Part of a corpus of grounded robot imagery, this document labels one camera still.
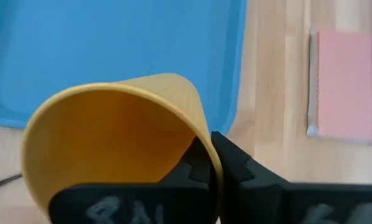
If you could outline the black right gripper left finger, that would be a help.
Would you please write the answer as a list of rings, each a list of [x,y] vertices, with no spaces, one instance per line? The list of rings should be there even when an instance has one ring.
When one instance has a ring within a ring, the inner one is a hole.
[[[216,177],[199,138],[158,183],[80,184],[49,202],[52,223],[211,224],[216,222]]]

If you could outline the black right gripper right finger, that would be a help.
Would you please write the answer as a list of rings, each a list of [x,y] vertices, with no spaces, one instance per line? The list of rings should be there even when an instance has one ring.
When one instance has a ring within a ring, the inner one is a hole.
[[[224,175],[222,223],[372,223],[372,185],[295,183],[212,133]]]

